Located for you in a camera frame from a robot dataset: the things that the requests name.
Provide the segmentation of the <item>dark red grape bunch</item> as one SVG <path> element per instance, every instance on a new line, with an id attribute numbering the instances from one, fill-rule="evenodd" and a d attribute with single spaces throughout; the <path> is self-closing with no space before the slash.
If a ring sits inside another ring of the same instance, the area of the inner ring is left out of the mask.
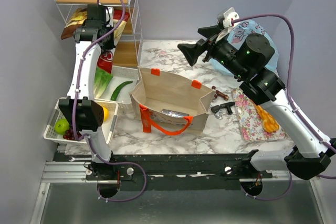
<path id="1" fill-rule="evenodd" d="M 80 138 L 81 134 L 79 131 L 77 131 L 76 133 L 74 133 L 74 131 L 72 129 L 68 129 L 65 131 L 65 133 L 62 135 L 62 138 L 65 140 L 71 140 L 71 141 L 75 141 L 76 139 Z"/>

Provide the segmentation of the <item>braided golden bread loaf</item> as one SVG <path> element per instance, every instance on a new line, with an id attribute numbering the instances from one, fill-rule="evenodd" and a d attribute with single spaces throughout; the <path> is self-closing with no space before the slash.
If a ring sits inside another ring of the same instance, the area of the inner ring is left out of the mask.
<path id="1" fill-rule="evenodd" d="M 277 132 L 279 130 L 280 126 L 276 122 L 276 120 L 266 110 L 264 110 L 261 106 L 254 104 L 254 107 L 256 108 L 256 111 L 261 118 L 262 128 L 267 133 Z"/>

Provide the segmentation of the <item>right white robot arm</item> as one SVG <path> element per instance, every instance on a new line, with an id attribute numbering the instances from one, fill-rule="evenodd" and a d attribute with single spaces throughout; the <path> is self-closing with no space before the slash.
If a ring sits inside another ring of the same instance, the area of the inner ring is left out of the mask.
<path id="1" fill-rule="evenodd" d="M 206 53 L 204 61 L 214 59 L 228 69 L 240 82 L 243 94 L 267 111 L 289 135 L 294 147 L 286 151 L 255 151 L 241 165 L 242 173 L 249 178 L 260 171 L 288 170 L 295 176 L 309 180 L 324 172 L 335 152 L 335 140 L 322 133 L 300 112 L 286 94 L 285 84 L 266 64 L 275 53 L 270 41 L 262 34 L 246 36 L 237 48 L 225 36 L 217 35 L 195 44 L 178 44 L 190 66 Z"/>

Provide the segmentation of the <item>green chili pepper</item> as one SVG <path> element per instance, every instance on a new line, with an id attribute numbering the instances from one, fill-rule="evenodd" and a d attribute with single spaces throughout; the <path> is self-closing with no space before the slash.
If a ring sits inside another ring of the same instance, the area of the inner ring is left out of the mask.
<path id="1" fill-rule="evenodd" d="M 118 98 L 118 96 L 119 96 L 119 94 L 120 94 L 120 92 L 121 92 L 121 90 L 122 90 L 125 86 L 127 86 L 127 85 L 129 85 L 129 84 L 132 84 L 132 83 L 133 83 L 133 81 L 125 81 L 125 82 L 119 84 L 119 85 L 115 88 L 114 92 L 112 93 L 112 95 L 111 95 L 111 97 L 110 97 L 110 100 L 111 100 L 111 101 L 116 101 L 117 98 Z"/>

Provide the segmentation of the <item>yellow brown chip bag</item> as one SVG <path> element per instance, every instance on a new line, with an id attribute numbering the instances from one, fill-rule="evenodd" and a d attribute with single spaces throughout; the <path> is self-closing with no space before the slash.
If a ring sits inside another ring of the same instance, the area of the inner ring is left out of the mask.
<path id="1" fill-rule="evenodd" d="M 68 39 L 74 36 L 76 29 L 83 25 L 87 19 L 87 9 L 77 8 L 73 15 L 70 17 L 68 23 L 63 29 L 61 34 L 61 40 Z"/>

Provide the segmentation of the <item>red white snack packet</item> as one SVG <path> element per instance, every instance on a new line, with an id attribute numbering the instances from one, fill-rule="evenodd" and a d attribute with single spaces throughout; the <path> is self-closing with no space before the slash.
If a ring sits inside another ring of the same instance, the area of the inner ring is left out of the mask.
<path id="1" fill-rule="evenodd" d="M 124 28 L 129 18 L 130 18 L 130 14 L 128 12 L 125 12 L 125 15 L 120 25 L 113 32 L 113 35 L 110 36 L 110 37 L 113 37 L 113 47 L 108 45 L 106 49 L 102 50 L 102 53 L 98 59 L 97 66 L 109 74 L 112 73 L 113 56 L 115 53 L 115 48 L 121 38 L 121 35 L 124 31 Z"/>

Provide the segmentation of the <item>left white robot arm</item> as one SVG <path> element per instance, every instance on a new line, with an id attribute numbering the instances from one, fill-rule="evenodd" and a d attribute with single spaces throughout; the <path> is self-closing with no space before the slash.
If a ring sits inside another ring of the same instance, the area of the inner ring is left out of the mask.
<path id="1" fill-rule="evenodd" d="M 87 18 L 74 32 L 76 63 L 72 82 L 66 97 L 58 102 L 59 109 L 72 126 L 75 140 L 85 140 L 92 161 L 101 163 L 98 173 L 104 179 L 112 179 L 117 170 L 110 162 L 112 151 L 102 130 L 103 108 L 95 101 L 94 78 L 102 50 L 114 46 L 114 29 L 112 7 L 87 6 Z"/>

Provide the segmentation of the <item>blue plastic grocery bag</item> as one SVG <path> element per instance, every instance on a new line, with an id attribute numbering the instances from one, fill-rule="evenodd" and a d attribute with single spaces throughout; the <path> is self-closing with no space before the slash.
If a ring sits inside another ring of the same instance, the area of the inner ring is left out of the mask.
<path id="1" fill-rule="evenodd" d="M 267 32 L 255 21 L 247 20 L 216 42 L 210 63 L 222 74 L 246 79 L 264 67 L 275 72 L 278 58 Z"/>

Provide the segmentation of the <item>green lettuce leaf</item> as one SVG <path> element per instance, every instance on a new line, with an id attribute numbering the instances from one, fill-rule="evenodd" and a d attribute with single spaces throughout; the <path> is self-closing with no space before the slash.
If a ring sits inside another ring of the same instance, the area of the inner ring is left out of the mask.
<path id="1" fill-rule="evenodd" d="M 103 69 L 96 67 L 93 94 L 95 98 L 100 98 L 108 87 L 113 75 L 104 71 Z"/>

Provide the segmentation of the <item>beige canvas tote bag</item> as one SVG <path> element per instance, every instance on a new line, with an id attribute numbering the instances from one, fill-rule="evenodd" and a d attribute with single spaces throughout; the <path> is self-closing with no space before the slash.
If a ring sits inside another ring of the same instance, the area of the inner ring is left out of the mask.
<path id="1" fill-rule="evenodd" d="M 158 68 L 138 67 L 139 82 L 130 92 L 133 112 L 142 122 L 144 133 L 155 128 L 165 135 L 180 135 L 184 132 L 203 134 L 214 97 L 214 90 L 197 80 Z M 162 114 L 163 109 L 189 114 L 174 118 Z"/>

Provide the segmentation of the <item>yellow lemon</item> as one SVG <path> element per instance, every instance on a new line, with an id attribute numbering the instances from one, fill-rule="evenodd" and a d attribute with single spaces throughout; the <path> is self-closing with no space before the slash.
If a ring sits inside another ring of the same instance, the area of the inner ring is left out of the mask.
<path id="1" fill-rule="evenodd" d="M 102 108 L 103 108 L 103 122 L 105 122 L 109 118 L 109 110 L 104 106 Z"/>

